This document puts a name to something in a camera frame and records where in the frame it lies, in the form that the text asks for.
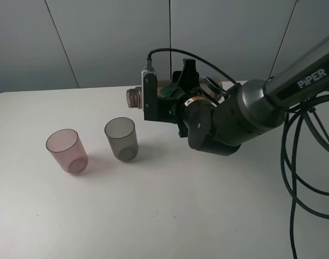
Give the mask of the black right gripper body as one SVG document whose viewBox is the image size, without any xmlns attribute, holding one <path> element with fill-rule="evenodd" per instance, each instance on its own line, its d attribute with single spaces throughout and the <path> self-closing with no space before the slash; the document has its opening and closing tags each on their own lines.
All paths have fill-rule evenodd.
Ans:
<svg viewBox="0 0 329 259">
<path fill-rule="evenodd" d="M 177 124 L 180 138 L 186 138 L 188 136 L 188 126 L 185 122 L 184 110 L 195 101 L 203 101 L 212 107 L 216 106 L 216 100 L 200 89 L 174 98 L 157 97 L 157 122 Z"/>
</svg>

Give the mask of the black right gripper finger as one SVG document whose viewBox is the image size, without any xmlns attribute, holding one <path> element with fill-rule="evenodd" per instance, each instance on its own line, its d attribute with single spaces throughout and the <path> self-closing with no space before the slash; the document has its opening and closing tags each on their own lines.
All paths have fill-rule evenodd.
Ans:
<svg viewBox="0 0 329 259">
<path fill-rule="evenodd" d="M 196 60 L 190 58 L 183 59 L 183 69 L 173 72 L 172 83 L 186 94 L 199 87 L 199 73 L 196 71 Z"/>
</svg>

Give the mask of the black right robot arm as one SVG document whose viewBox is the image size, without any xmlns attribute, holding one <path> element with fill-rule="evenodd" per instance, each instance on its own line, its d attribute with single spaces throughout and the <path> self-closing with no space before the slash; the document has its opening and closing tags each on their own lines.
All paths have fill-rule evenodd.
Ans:
<svg viewBox="0 0 329 259">
<path fill-rule="evenodd" d="M 200 86 L 196 62 L 189 53 L 173 82 L 157 93 L 152 58 L 142 70 L 142 110 L 147 121 L 176 123 L 190 148 L 228 156 L 241 144 L 280 126 L 293 113 L 329 101 L 329 36 L 284 72 L 268 80 L 232 82 L 224 90 L 209 81 L 218 98 Z"/>
</svg>

